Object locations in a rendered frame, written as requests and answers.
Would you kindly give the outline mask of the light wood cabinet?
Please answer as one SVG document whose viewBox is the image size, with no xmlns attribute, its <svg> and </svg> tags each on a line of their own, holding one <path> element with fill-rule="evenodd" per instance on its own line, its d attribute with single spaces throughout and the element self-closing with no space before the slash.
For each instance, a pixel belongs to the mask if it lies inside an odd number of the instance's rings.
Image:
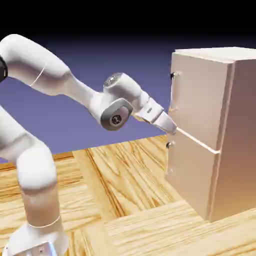
<svg viewBox="0 0 256 256">
<path fill-rule="evenodd" d="M 175 52 L 233 60 L 206 220 L 214 222 L 256 208 L 256 49 L 213 47 Z M 179 127 L 176 132 L 210 148 Z"/>
</svg>

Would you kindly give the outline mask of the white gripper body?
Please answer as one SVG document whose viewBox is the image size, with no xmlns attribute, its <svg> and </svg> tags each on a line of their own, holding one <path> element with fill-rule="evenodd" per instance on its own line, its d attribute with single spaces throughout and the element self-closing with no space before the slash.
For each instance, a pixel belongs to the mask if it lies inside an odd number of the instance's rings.
<svg viewBox="0 0 256 256">
<path fill-rule="evenodd" d="M 153 122 L 150 122 L 146 120 L 145 118 L 135 116 L 135 118 L 140 122 L 146 122 L 149 123 L 155 127 L 158 127 L 159 129 L 163 130 L 164 132 L 174 135 L 177 131 L 177 125 L 172 120 L 172 118 L 166 113 L 162 112 Z"/>
</svg>

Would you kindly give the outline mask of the large light wood cabinet door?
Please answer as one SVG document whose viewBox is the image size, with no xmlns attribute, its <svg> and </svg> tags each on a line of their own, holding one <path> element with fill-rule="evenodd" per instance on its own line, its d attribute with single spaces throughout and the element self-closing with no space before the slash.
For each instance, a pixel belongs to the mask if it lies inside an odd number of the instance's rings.
<svg viewBox="0 0 256 256">
<path fill-rule="evenodd" d="M 224 110 L 233 71 L 232 59 L 174 52 L 170 116 L 203 144 L 220 149 Z"/>
</svg>

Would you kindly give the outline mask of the small light wood cabinet door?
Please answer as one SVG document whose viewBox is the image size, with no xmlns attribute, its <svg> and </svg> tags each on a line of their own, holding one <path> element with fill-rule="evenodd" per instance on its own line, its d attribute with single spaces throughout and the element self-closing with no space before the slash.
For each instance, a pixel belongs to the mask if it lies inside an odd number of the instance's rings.
<svg viewBox="0 0 256 256">
<path fill-rule="evenodd" d="M 165 179 L 176 192 L 203 218 L 208 218 L 210 190 L 215 162 L 220 151 L 201 145 L 178 131 L 167 136 L 175 141 L 173 173 Z"/>
</svg>

